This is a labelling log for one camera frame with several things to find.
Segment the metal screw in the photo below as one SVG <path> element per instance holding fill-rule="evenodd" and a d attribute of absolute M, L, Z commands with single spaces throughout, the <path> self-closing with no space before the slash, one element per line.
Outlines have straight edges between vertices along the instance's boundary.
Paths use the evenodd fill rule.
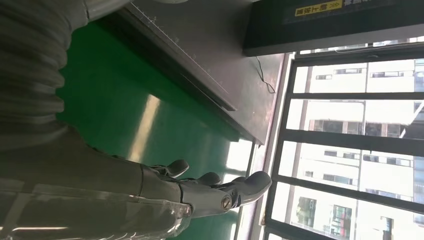
<path fill-rule="evenodd" d="M 225 211 L 230 210 L 230 208 L 231 208 L 231 198 L 230 198 L 230 196 L 228 196 L 228 195 L 225 196 L 221 201 L 221 205 L 222 205 L 222 208 Z"/>

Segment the robotic hand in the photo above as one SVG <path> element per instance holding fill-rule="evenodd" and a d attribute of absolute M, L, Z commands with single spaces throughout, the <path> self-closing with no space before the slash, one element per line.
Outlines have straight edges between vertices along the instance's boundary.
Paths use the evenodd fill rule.
<path fill-rule="evenodd" d="M 181 190 L 181 203 L 191 206 L 193 218 L 223 214 L 232 208 L 253 203 L 272 183 L 268 174 L 262 171 L 224 184 L 219 184 L 221 179 L 214 172 L 206 173 L 198 179 L 175 179 L 188 168 L 187 162 L 177 160 L 168 166 L 152 166 L 144 172 L 152 171 L 162 181 L 177 184 Z"/>

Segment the black cable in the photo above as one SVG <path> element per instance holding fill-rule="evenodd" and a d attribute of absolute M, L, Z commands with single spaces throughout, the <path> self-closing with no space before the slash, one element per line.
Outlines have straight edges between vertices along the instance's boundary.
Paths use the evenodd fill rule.
<path fill-rule="evenodd" d="M 264 82 L 266 84 L 266 87 L 268 88 L 268 92 L 270 94 L 275 94 L 276 90 L 273 88 L 273 86 L 264 80 L 264 71 L 262 70 L 261 61 L 259 60 L 258 57 L 256 57 L 256 60 L 259 63 L 259 69 L 260 69 L 260 73 L 261 73 L 261 75 L 259 76 L 260 80 L 262 80 L 262 82 Z"/>

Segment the metal window bar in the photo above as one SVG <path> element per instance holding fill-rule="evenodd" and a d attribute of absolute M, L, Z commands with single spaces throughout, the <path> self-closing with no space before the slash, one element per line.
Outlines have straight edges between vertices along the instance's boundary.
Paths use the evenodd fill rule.
<path fill-rule="evenodd" d="M 263 240 L 269 240 L 270 239 L 270 233 L 269 232 L 264 232 L 263 234 Z"/>
<path fill-rule="evenodd" d="M 348 57 L 349 54 L 343 54 L 342 57 L 332 56 L 328 59 L 301 59 L 295 60 L 290 68 L 290 75 L 288 78 L 287 93 L 284 101 L 284 108 L 281 115 L 281 126 L 276 144 L 276 152 L 274 156 L 274 164 L 272 168 L 272 183 L 269 191 L 265 210 L 265 232 L 272 233 L 282 238 L 289 240 L 304 240 L 304 239 L 333 239 L 328 236 L 320 235 L 288 223 L 279 222 L 271 218 L 272 210 L 275 202 L 275 195 L 277 190 L 277 183 L 286 183 L 292 186 L 300 186 L 308 189 L 318 190 L 348 198 L 362 200 L 366 202 L 377 203 L 393 208 L 403 209 L 414 213 L 424 214 L 424 204 L 404 201 L 400 199 L 375 195 L 372 193 L 361 192 L 359 190 L 351 190 L 332 185 L 302 180 L 294 177 L 286 177 L 279 175 L 279 169 L 282 159 L 284 141 L 319 144 L 326 146 L 354 148 L 360 150 L 370 150 L 379 152 L 390 152 L 394 154 L 405 154 L 412 156 L 424 156 L 424 149 L 421 149 L 424 141 L 416 139 L 402 139 L 390 137 L 377 137 L 377 136 L 364 136 L 364 135 L 351 135 L 342 133 L 331 132 L 313 132 L 304 130 L 286 129 L 289 116 L 289 110 L 292 99 L 325 99 L 325 100 L 423 100 L 423 92 L 386 92 L 386 93 L 293 93 L 296 72 L 298 67 L 310 66 L 323 66 L 334 64 L 354 64 L 364 62 L 382 62 L 392 60 L 407 60 L 414 58 L 424 58 L 424 48 L 414 47 L 413 51 L 405 50 L 403 47 L 402 54 L 399 51 L 388 50 L 379 51 L 379 55 L 357 55 L 355 57 Z"/>

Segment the building window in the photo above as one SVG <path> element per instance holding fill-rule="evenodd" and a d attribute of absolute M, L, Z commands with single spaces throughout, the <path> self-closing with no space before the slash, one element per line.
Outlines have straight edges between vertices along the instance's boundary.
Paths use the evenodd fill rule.
<path fill-rule="evenodd" d="M 331 80 L 333 79 L 333 75 L 316 75 L 316 80 Z"/>
<path fill-rule="evenodd" d="M 415 170 L 424 171 L 424 157 L 416 156 L 413 160 L 413 168 Z"/>
<path fill-rule="evenodd" d="M 421 102 L 420 101 L 415 102 L 413 104 L 413 112 L 414 113 L 417 112 L 418 109 L 420 108 L 420 106 L 421 106 Z M 424 108 L 422 108 L 422 109 L 419 110 L 419 113 L 416 116 L 415 121 L 420 121 L 420 122 L 423 122 L 424 121 Z"/>
<path fill-rule="evenodd" d="M 331 234 L 349 239 L 351 236 L 352 208 L 333 206 Z"/>
<path fill-rule="evenodd" d="M 424 225 L 424 215 L 414 213 L 413 222 L 416 224 Z"/>
<path fill-rule="evenodd" d="M 414 183 L 413 192 L 414 194 L 424 194 L 424 183 Z"/>
<path fill-rule="evenodd" d="M 355 153 L 343 153 L 343 158 L 344 159 L 356 159 Z"/>
<path fill-rule="evenodd" d="M 325 232 L 325 233 L 330 233 L 330 226 L 329 225 L 323 225 L 322 226 L 322 230 Z"/>
<path fill-rule="evenodd" d="M 416 170 L 413 171 L 413 179 L 416 182 L 424 183 L 424 171 Z"/>
<path fill-rule="evenodd" d="M 347 123 L 347 134 L 356 134 L 360 135 L 362 132 L 362 123 L 361 122 L 348 122 Z"/>
<path fill-rule="evenodd" d="M 337 157 L 337 152 L 336 151 L 324 151 L 324 155 L 330 156 L 330 157 Z"/>
<path fill-rule="evenodd" d="M 365 124 L 365 135 L 381 137 L 382 125 L 380 123 L 366 123 Z"/>
<path fill-rule="evenodd" d="M 393 228 L 393 219 L 388 217 L 380 217 L 382 231 L 383 231 L 383 240 L 392 240 L 392 228 Z"/>
<path fill-rule="evenodd" d="M 323 132 L 341 134 L 343 132 L 342 121 L 323 121 Z"/>
<path fill-rule="evenodd" d="M 416 72 L 415 73 L 415 92 L 424 91 L 424 72 Z"/>
<path fill-rule="evenodd" d="M 401 195 L 401 194 L 391 193 L 391 192 L 387 192 L 387 191 L 380 191 L 380 190 L 375 190 L 375 189 L 370 189 L 370 188 L 366 188 L 365 192 L 370 193 L 370 194 L 385 196 L 385 197 L 389 197 L 389 198 L 393 198 L 393 199 L 402 199 L 402 200 L 405 200 L 405 201 L 411 201 L 412 200 L 412 197 L 410 197 L 410 196 L 405 196 L 405 195 Z"/>
<path fill-rule="evenodd" d="M 305 171 L 305 176 L 306 177 L 313 178 L 314 177 L 314 172 L 313 171 Z"/>
<path fill-rule="evenodd" d="M 299 197 L 299 204 L 297 205 L 297 222 L 299 224 L 314 227 L 315 209 L 317 207 L 317 200 L 306 197 Z"/>
<path fill-rule="evenodd" d="M 329 120 L 314 120 L 313 130 L 317 132 L 341 134 L 343 132 L 343 122 L 329 121 Z"/>
<path fill-rule="evenodd" d="M 352 178 L 344 177 L 344 176 L 336 176 L 331 174 L 324 174 L 323 180 L 331 181 L 339 184 L 348 184 L 353 185 L 354 180 Z"/>
<path fill-rule="evenodd" d="M 381 71 L 371 73 L 371 78 L 396 78 L 396 77 L 412 77 L 413 71 Z"/>
<path fill-rule="evenodd" d="M 387 158 L 387 164 L 396 165 L 396 158 L 388 157 Z"/>
<path fill-rule="evenodd" d="M 387 124 L 387 137 L 399 138 L 401 136 L 401 125 Z"/>
<path fill-rule="evenodd" d="M 334 74 L 361 74 L 363 72 L 362 68 L 348 68 L 348 69 L 335 69 Z"/>
<path fill-rule="evenodd" d="M 367 161 L 367 162 L 378 163 L 379 162 L 379 157 L 378 156 L 373 156 L 373 155 L 367 155 L 367 154 L 365 154 L 363 156 L 363 160 L 364 161 Z"/>
<path fill-rule="evenodd" d="M 324 121 L 323 120 L 313 120 L 313 130 L 317 132 L 322 132 L 324 130 Z"/>

